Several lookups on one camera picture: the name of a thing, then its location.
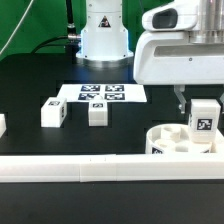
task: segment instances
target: white paper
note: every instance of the white paper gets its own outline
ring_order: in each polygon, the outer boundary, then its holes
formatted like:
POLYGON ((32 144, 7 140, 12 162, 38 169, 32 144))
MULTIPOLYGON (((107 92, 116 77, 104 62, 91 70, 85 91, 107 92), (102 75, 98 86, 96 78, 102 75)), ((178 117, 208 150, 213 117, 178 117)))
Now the white paper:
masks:
POLYGON ((137 84, 64 84, 57 97, 67 102, 89 102, 95 95, 108 102, 147 102, 143 85, 137 84))

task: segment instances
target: white cube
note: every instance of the white cube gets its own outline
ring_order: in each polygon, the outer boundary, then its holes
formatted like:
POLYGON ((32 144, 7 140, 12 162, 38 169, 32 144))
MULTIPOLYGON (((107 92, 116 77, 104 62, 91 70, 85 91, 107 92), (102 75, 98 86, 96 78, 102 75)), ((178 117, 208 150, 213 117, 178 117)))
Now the white cube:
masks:
POLYGON ((213 142, 219 122, 221 106, 216 100, 191 100, 189 138, 193 142, 213 142))
POLYGON ((0 138, 2 137, 5 131, 6 131, 5 115, 0 114, 0 138))
POLYGON ((67 100, 50 97, 41 108, 41 127, 61 127, 67 115, 67 100))
POLYGON ((107 101, 93 99, 89 102, 89 126, 107 126, 108 108, 107 101))

